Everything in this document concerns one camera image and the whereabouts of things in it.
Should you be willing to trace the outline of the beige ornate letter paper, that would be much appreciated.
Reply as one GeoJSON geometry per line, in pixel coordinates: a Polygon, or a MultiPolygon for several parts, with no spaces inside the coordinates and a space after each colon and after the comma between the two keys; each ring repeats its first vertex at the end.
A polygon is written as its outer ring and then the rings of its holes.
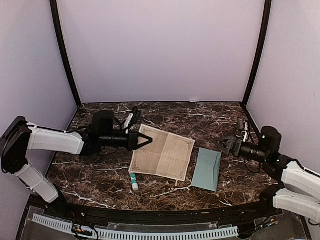
{"type": "Polygon", "coordinates": [[[133,152],[129,171],[184,182],[195,141],[145,124],[139,132],[152,143],[133,152]]]}

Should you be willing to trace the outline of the teal green envelope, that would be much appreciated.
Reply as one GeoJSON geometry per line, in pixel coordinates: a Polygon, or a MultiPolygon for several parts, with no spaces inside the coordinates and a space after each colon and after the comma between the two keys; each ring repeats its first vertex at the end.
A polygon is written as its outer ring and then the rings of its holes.
{"type": "Polygon", "coordinates": [[[192,187],[216,192],[222,153],[200,148],[191,182],[192,187]]]}

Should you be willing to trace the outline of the green white glue stick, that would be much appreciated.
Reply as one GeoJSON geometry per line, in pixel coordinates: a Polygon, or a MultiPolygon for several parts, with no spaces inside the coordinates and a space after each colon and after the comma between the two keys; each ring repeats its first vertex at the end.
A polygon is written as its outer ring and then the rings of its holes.
{"type": "Polygon", "coordinates": [[[133,172],[129,173],[130,180],[131,180],[131,186],[133,191],[138,191],[139,190],[139,185],[137,183],[137,177],[136,174],[133,172]]]}

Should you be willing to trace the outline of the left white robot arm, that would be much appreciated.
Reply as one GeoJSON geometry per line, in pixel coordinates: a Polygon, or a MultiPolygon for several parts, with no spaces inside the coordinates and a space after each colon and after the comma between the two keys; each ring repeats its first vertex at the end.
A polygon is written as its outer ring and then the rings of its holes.
{"type": "Polygon", "coordinates": [[[0,138],[0,161],[3,173],[18,177],[45,202],[60,218],[67,218],[70,206],[62,193],[28,160],[27,151],[45,150],[79,156],[93,156],[103,147],[138,150],[153,142],[140,132],[132,131],[141,111],[134,107],[127,119],[120,122],[114,112],[101,110],[92,117],[88,126],[65,131],[31,124],[18,116],[0,138]]]}

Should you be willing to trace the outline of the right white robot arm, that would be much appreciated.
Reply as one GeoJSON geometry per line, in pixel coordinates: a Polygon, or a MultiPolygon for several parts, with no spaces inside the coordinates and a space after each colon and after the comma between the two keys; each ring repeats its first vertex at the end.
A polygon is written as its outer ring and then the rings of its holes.
{"type": "Polygon", "coordinates": [[[320,222],[320,175],[297,159],[279,152],[282,135],[272,126],[261,129],[258,143],[244,142],[236,136],[215,138],[214,144],[226,155],[261,164],[277,184],[266,188],[255,205],[255,213],[266,217],[275,209],[286,210],[316,223],[320,222]]]}

